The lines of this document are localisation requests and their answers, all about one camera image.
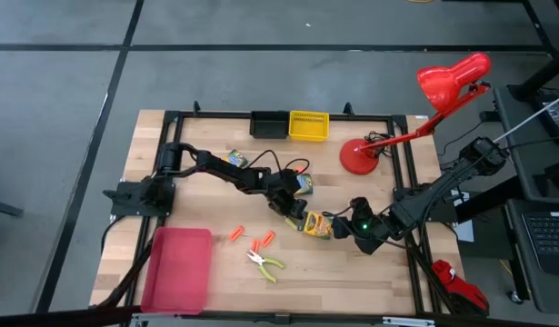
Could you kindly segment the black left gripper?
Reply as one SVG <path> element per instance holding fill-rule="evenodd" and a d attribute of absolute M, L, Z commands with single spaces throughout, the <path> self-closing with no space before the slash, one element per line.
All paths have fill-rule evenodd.
<path fill-rule="evenodd" d="M 305 219 L 308 215 L 306 210 L 307 201 L 296 199 L 295 192 L 300 188 L 296 179 L 282 179 L 269 184 L 265 198 L 270 209 L 282 216 L 290 216 L 295 222 Z"/>

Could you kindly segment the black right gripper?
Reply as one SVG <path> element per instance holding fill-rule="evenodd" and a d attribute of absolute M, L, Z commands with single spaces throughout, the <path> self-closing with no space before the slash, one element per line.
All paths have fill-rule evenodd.
<path fill-rule="evenodd" d="M 332 230 L 328 230 L 324 233 L 324 239 L 345 239 L 354 235 L 350 221 L 345 216 L 335 216 L 334 213 L 327 211 L 323 211 L 322 216 L 328 220 L 332 220 Z"/>

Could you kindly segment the yellow green crayon box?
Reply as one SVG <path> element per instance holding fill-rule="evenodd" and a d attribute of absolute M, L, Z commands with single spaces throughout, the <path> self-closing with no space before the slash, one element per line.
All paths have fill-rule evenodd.
<path fill-rule="evenodd" d="M 316 212 L 308 212 L 299 225 L 300 232 L 320 239 L 324 239 L 323 235 L 328 230 L 332 230 L 331 221 Z"/>

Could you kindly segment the red desk lamp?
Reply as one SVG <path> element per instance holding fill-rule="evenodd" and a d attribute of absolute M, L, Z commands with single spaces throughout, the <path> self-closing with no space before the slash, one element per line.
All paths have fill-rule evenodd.
<path fill-rule="evenodd" d="M 355 138 L 341 148 L 339 159 L 344 169 L 357 175 L 372 172 L 384 148 L 406 143 L 434 133 L 437 125 L 457 110 L 490 89 L 482 80 L 491 69 L 487 54 L 473 53 L 451 66 L 430 66 L 417 71 L 417 82 L 435 115 L 414 132 L 377 141 Z"/>

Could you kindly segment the yellow plastic basket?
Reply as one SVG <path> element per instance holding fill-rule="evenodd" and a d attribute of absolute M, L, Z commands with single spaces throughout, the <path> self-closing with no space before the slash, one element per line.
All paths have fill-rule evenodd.
<path fill-rule="evenodd" d="M 288 134 L 292 140 L 323 142 L 329 137 L 330 114 L 291 111 Z"/>

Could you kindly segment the black plastic basket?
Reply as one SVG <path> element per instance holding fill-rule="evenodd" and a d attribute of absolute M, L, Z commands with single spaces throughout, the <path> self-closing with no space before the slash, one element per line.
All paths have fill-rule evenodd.
<path fill-rule="evenodd" d="M 289 113 L 286 111 L 252 111 L 249 134 L 255 139 L 286 139 Z"/>

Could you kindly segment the pink plastic bin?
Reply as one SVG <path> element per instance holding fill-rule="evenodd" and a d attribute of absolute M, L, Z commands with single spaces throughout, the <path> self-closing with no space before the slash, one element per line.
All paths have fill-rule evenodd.
<path fill-rule="evenodd" d="M 141 310 L 145 313 L 201 313 L 207 304 L 212 252 L 212 234 L 207 229 L 158 228 Z"/>

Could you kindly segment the red and black glove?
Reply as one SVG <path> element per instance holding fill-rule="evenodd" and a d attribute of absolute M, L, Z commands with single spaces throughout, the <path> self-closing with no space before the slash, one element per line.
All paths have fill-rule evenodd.
<path fill-rule="evenodd" d="M 483 317 L 489 315 L 488 299 L 477 286 L 459 277 L 450 263 L 437 260 L 432 269 L 461 314 Z"/>

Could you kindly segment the black side cart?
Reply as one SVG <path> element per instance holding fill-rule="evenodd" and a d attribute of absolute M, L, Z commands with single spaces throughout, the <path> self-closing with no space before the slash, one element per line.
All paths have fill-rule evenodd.
<path fill-rule="evenodd" d="M 546 166 L 559 162 L 559 144 L 549 139 L 549 134 L 536 118 L 516 131 L 512 130 L 532 115 L 534 110 L 529 103 L 514 99 L 508 88 L 494 90 L 494 99 L 504 130 L 509 133 L 505 140 L 513 147 L 510 153 L 522 190 L 519 199 L 505 202 L 508 219 L 517 239 L 516 251 L 521 256 L 524 276 L 537 310 L 559 314 L 559 275 L 541 269 L 524 225 L 526 213 L 559 213 L 559 195 L 553 193 L 543 197 L 533 179 Z"/>

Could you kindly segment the black laptop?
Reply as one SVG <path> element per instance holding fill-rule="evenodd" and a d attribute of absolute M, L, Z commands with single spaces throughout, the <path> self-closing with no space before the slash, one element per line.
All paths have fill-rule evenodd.
<path fill-rule="evenodd" d="M 559 212 L 525 213 L 523 222 L 540 269 L 559 275 Z"/>

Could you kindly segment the silver metal rod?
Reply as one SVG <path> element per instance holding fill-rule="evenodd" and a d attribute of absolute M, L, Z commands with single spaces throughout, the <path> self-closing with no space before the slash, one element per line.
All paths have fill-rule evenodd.
<path fill-rule="evenodd" d="M 498 143 L 499 141 L 501 141 L 502 139 L 504 139 L 508 135 L 510 135 L 510 134 L 516 132 L 517 130 L 519 130 L 520 128 L 522 128 L 525 124 L 532 121 L 535 117 L 539 116 L 543 112 L 548 111 L 551 107 L 557 106 L 558 104 L 559 104 L 559 97 L 557 97 L 555 100 L 548 103 L 547 105 L 544 105 L 539 111 L 537 111 L 534 114 L 530 115 L 529 117 L 525 118 L 521 123 L 519 123 L 515 127 L 511 128 L 509 131 L 507 131 L 504 134 L 500 135 L 499 137 L 493 139 L 493 142 Z"/>

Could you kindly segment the green handled pliers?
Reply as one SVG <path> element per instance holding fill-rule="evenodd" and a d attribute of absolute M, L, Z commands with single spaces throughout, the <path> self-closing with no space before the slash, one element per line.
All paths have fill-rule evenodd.
<path fill-rule="evenodd" d="M 276 283 L 276 278 L 270 272 L 268 272 L 266 270 L 266 268 L 265 268 L 266 264 L 272 264 L 276 267 L 279 267 L 280 269 L 285 268 L 284 263 L 282 263 L 282 262 L 280 262 L 276 259 L 273 259 L 273 258 L 262 257 L 258 253 L 254 252 L 253 250 L 249 250 L 246 255 L 251 261 L 253 261 L 254 263 L 256 263 L 258 265 L 258 269 L 259 269 L 260 273 L 269 282 Z"/>

